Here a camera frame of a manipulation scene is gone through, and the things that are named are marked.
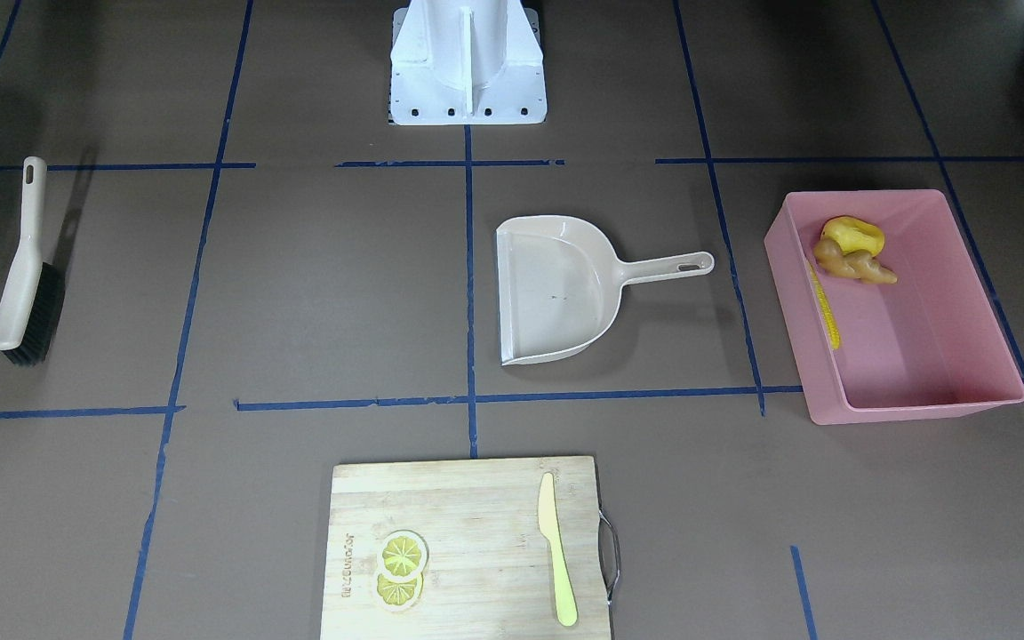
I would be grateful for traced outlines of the beige plastic dustpan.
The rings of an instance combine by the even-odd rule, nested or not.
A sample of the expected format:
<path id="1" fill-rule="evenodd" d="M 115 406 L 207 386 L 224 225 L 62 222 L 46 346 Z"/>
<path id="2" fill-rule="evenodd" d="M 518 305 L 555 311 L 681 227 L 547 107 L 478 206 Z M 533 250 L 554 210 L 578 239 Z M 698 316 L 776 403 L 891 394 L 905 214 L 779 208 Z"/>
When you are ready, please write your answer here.
<path id="1" fill-rule="evenodd" d="M 574 356 L 609 331 L 627 286 L 716 265 L 706 251 L 622 260 L 607 234 L 575 216 L 516 216 L 494 236 L 504 367 Z"/>

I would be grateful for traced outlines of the yellow toy corn cob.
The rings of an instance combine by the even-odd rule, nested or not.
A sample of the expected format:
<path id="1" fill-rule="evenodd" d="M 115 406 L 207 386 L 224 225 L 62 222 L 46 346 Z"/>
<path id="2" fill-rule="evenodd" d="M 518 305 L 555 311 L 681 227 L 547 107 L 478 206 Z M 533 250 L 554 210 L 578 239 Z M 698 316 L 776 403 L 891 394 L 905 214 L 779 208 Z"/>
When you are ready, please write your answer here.
<path id="1" fill-rule="evenodd" d="M 828 344 L 833 351 L 837 351 L 842 346 L 842 335 L 840 333 L 840 327 L 836 322 L 836 315 L 831 309 L 831 305 L 828 298 L 828 293 L 822 288 L 822 282 L 820 280 L 820 273 L 817 269 L 808 261 L 807 270 L 809 272 L 810 281 L 812 281 L 812 287 L 814 290 L 814 296 L 818 305 L 820 305 L 820 317 L 822 325 L 824 325 L 826 336 L 828 336 Z"/>

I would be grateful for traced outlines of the tan toy ginger root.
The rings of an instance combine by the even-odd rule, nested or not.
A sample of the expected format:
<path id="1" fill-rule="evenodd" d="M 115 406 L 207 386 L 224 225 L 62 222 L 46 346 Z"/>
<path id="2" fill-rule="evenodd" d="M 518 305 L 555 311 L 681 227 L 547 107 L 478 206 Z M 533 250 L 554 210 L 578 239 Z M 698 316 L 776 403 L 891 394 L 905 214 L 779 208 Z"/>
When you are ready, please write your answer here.
<path id="1" fill-rule="evenodd" d="M 867 284 L 896 284 L 897 273 L 882 266 L 871 252 L 857 250 L 843 252 L 840 243 L 824 236 L 813 246 L 813 255 L 818 266 L 835 278 L 862 281 Z"/>

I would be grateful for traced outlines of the beige hand brush black bristles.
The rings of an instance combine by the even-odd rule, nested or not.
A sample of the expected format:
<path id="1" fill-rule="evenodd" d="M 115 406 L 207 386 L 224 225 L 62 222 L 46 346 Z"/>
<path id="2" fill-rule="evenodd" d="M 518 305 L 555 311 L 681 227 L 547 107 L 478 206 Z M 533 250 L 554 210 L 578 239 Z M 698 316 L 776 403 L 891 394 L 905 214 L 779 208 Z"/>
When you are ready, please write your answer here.
<path id="1" fill-rule="evenodd" d="M 45 360 L 63 292 L 61 271 L 42 252 L 45 187 L 45 160 L 26 157 L 18 242 L 0 297 L 0 353 L 17 367 Z"/>

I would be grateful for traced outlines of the pink plastic bin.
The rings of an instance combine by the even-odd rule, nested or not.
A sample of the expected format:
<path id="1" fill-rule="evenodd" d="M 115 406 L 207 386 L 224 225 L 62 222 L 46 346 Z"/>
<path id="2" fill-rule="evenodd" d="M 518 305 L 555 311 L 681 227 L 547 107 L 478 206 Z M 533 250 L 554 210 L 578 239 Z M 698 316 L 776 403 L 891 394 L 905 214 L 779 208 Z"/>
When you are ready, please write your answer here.
<path id="1" fill-rule="evenodd" d="M 896 284 L 833 278 L 812 250 L 836 216 L 886 236 Z M 968 416 L 1023 404 L 1024 381 L 946 196 L 935 189 L 791 193 L 764 239 L 814 424 Z M 842 346 L 833 351 L 808 260 L 820 273 Z"/>

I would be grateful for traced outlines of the bamboo cutting board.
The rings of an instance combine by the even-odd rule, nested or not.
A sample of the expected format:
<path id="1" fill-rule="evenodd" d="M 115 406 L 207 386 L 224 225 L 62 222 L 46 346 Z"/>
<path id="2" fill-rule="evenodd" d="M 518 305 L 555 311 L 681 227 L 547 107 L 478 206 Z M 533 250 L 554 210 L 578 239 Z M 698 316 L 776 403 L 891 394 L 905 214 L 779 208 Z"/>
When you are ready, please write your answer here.
<path id="1" fill-rule="evenodd" d="M 556 482 L 558 523 L 580 618 L 561 627 L 538 485 Z M 589 455 L 344 463 L 331 477 L 321 632 L 324 639 L 610 639 L 615 580 L 603 574 L 602 514 Z M 375 552 L 412 530 L 424 572 L 383 579 Z"/>

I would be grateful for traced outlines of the yellow plastic knife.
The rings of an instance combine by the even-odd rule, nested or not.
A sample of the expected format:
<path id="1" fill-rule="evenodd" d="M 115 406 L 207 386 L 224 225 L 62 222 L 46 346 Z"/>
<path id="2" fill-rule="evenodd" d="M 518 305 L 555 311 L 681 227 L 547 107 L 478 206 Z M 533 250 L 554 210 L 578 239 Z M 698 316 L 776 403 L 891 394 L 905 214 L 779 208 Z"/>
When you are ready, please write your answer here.
<path id="1" fill-rule="evenodd" d="M 574 598 L 572 579 L 566 567 L 564 543 L 558 523 L 556 478 L 551 471 L 545 471 L 540 479 L 536 513 L 538 531 L 548 543 L 554 614 L 561 627 L 572 628 L 580 618 L 580 612 Z"/>

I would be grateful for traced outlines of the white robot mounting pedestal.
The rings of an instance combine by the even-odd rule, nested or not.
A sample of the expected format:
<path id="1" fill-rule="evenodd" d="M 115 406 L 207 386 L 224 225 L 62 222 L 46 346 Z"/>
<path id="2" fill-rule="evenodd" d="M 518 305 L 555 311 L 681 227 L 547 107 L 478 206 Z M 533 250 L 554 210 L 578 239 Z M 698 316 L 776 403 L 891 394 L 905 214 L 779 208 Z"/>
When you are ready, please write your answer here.
<path id="1" fill-rule="evenodd" d="M 399 126 L 546 121 L 538 1 L 411 1 L 393 13 L 388 117 Z"/>

